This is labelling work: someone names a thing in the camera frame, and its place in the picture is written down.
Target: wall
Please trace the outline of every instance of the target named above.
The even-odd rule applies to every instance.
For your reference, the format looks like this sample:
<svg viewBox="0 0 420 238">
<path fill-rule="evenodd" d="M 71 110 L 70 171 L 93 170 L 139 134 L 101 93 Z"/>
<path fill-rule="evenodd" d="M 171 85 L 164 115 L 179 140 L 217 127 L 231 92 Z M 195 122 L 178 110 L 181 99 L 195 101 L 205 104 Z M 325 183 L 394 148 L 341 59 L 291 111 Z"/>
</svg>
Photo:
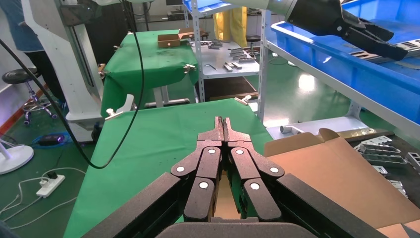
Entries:
<svg viewBox="0 0 420 238">
<path fill-rule="evenodd" d="M 10 34 L 9 25 L 7 23 L 4 12 L 0 9 L 0 38 L 6 42 L 9 47 L 17 54 L 17 56 L 28 67 L 33 67 L 29 58 L 16 49 Z M 0 47 L 0 75 L 5 74 L 14 69 L 20 68 L 19 64 L 10 56 L 3 47 Z M 35 83 L 31 82 L 34 91 L 39 88 Z M 24 84 L 8 85 L 0 80 L 0 126 L 2 126 L 19 108 L 29 99 L 29 94 Z"/>
</svg>

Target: stool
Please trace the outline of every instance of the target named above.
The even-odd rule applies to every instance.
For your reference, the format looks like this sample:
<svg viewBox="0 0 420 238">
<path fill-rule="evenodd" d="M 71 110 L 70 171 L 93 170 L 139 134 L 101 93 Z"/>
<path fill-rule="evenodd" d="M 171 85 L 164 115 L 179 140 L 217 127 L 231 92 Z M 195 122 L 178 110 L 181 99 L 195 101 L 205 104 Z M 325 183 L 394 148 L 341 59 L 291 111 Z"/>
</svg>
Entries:
<svg viewBox="0 0 420 238">
<path fill-rule="evenodd" d="M 38 78 L 41 74 L 37 73 L 36 68 L 29 68 L 29 70 Z M 10 72 L 5 73 L 2 77 L 2 80 L 8 84 L 20 84 L 25 83 L 26 87 L 29 90 L 29 96 L 31 100 L 25 103 L 22 107 L 22 110 L 25 112 L 25 121 L 23 122 L 25 125 L 29 125 L 31 122 L 29 116 L 31 112 L 44 110 L 45 112 L 50 115 L 51 118 L 56 119 L 57 115 L 52 114 L 51 111 L 48 109 L 51 106 L 51 102 L 47 100 L 40 100 L 38 99 L 37 95 L 35 94 L 34 90 L 32 90 L 31 85 L 29 82 L 32 81 L 31 76 L 29 76 L 23 69 L 17 69 Z"/>
<path fill-rule="evenodd" d="M 245 50 L 251 57 L 254 57 L 256 55 L 259 55 L 260 52 L 254 50 L 254 43 L 261 41 L 261 36 L 257 36 L 257 35 L 248 35 L 245 37 L 247 39 L 247 42 L 251 42 L 250 45 L 250 49 L 249 50 Z"/>
</svg>

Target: small cardboard box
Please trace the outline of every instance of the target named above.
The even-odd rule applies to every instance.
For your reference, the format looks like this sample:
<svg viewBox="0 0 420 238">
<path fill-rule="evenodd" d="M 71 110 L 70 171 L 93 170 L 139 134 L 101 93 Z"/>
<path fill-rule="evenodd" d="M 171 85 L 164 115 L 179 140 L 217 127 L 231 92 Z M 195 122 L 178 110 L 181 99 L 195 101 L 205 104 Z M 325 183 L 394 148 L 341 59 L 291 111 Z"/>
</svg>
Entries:
<svg viewBox="0 0 420 238">
<path fill-rule="evenodd" d="M 390 237 L 409 223 L 420 228 L 420 209 L 329 129 L 271 141 L 264 155 L 344 209 Z"/>
<path fill-rule="evenodd" d="M 189 39 L 194 36 L 194 29 L 192 27 L 189 28 L 181 28 L 179 29 L 178 34 L 166 34 L 166 35 L 158 35 L 157 36 L 157 45 L 159 48 L 169 48 L 169 47 L 177 47 L 181 45 L 181 40 Z"/>
<path fill-rule="evenodd" d="M 181 42 L 179 41 L 178 34 L 158 35 L 157 45 L 159 48 L 168 48 L 180 46 Z"/>
</svg>

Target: green cloth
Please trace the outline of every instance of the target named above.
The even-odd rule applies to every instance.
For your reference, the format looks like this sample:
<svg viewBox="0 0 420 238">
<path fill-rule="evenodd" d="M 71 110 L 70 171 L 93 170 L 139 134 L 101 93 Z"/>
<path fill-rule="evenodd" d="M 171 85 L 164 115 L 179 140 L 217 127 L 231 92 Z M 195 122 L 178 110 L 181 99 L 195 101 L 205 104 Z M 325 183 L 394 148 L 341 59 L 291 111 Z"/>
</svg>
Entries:
<svg viewBox="0 0 420 238">
<path fill-rule="evenodd" d="M 103 165 L 115 150 L 133 112 L 105 122 L 92 156 Z M 119 152 L 103 170 L 88 168 L 74 205 L 65 238 L 78 238 L 170 172 L 173 165 L 196 148 L 198 133 L 214 129 L 214 117 L 229 117 L 232 128 L 251 136 L 255 150 L 263 153 L 269 133 L 248 106 L 233 99 L 141 110 Z"/>
<path fill-rule="evenodd" d="M 177 34 L 179 30 L 138 32 L 140 49 L 142 51 L 145 74 L 145 90 L 162 87 L 180 82 L 184 77 L 184 66 L 197 66 L 197 59 L 191 46 L 185 42 L 179 47 L 159 48 L 158 35 Z M 121 42 L 105 67 L 109 72 L 104 85 L 101 115 L 108 117 L 108 108 L 116 111 L 125 103 L 127 94 L 132 94 L 135 103 L 141 90 L 142 74 L 139 52 L 133 34 L 127 35 Z M 198 71 L 189 73 L 191 82 L 198 81 Z"/>
</svg>

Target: white shelf post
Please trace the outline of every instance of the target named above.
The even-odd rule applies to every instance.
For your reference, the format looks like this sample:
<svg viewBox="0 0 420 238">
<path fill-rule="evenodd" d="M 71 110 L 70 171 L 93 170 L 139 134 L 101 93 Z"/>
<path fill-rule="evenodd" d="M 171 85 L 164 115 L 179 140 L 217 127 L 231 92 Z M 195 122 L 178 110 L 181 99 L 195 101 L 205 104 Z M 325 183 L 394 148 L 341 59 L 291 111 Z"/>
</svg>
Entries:
<svg viewBox="0 0 420 238">
<path fill-rule="evenodd" d="M 199 79 L 198 79 L 198 88 L 199 88 L 199 98 L 200 102 L 205 102 L 204 95 L 204 75 L 203 75 L 203 56 L 201 52 L 201 35 L 200 35 L 200 12 L 198 11 L 197 0 L 191 0 L 192 10 L 193 10 L 193 28 L 194 28 L 194 41 L 196 48 L 196 57 L 198 62 L 199 70 Z"/>
<path fill-rule="evenodd" d="M 266 30 L 270 26 L 271 11 L 261 12 L 261 46 L 260 46 L 260 72 L 258 76 L 258 113 L 261 122 L 264 122 L 265 97 L 267 94 L 268 48 L 264 47 Z"/>
</svg>

